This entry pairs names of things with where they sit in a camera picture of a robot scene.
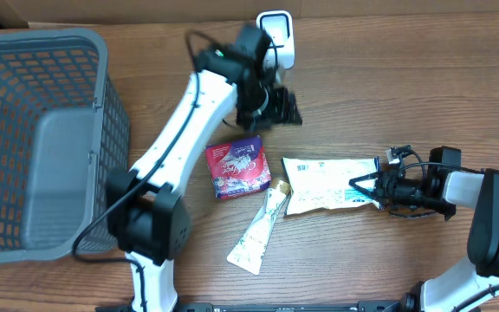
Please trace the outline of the cream snack bag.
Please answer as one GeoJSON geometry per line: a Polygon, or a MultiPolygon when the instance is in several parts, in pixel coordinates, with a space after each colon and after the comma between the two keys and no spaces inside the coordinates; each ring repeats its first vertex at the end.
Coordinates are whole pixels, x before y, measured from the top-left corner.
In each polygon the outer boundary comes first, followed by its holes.
{"type": "Polygon", "coordinates": [[[292,194],[285,214],[298,215],[319,209],[361,207],[378,201],[349,185],[349,180],[380,169],[379,159],[282,159],[292,194]]]}

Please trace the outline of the red purple snack pack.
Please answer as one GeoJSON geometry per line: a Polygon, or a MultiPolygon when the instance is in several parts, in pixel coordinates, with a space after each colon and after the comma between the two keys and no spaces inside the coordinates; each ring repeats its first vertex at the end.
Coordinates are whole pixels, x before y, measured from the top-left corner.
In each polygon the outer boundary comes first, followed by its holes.
{"type": "Polygon", "coordinates": [[[270,185],[272,178],[260,136],[207,146],[204,155],[219,199],[261,192],[270,185]]]}

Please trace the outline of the white tube pouch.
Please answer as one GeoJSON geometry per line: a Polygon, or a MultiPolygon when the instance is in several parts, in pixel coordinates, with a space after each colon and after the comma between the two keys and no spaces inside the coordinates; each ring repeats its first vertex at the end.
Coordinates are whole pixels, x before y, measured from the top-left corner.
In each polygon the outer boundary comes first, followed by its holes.
{"type": "Polygon", "coordinates": [[[285,180],[273,179],[271,181],[265,192],[262,207],[227,256],[229,263],[253,275],[260,273],[275,221],[290,190],[290,184],[285,180]]]}

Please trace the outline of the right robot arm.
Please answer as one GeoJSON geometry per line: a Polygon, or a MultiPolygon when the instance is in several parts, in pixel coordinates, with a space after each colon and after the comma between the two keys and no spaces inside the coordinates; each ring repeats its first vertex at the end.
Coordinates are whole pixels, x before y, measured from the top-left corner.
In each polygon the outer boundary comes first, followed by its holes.
{"type": "Polygon", "coordinates": [[[499,170],[474,170],[462,165],[460,150],[440,146],[431,149],[427,160],[417,159],[420,179],[406,176],[412,165],[404,162],[415,152],[410,146],[393,146],[386,152],[388,167],[349,180],[356,191],[391,208],[418,208],[452,218],[457,207],[470,208],[473,218],[467,255],[442,275],[417,283],[388,311],[478,311],[482,304],[499,296],[499,170]]]}

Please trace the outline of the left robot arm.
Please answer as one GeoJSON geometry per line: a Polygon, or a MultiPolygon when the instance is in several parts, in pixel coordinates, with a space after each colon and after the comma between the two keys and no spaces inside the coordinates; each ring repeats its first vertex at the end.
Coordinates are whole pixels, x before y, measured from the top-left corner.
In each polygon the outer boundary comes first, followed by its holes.
{"type": "Polygon", "coordinates": [[[158,138],[127,171],[107,178],[107,228],[135,279],[131,311],[172,311],[178,295],[173,260],[190,235],[183,196],[199,154],[230,113],[244,132],[300,125],[295,95],[281,84],[295,63],[291,28],[244,25],[233,43],[196,30],[208,45],[186,45],[192,71],[158,138]]]}

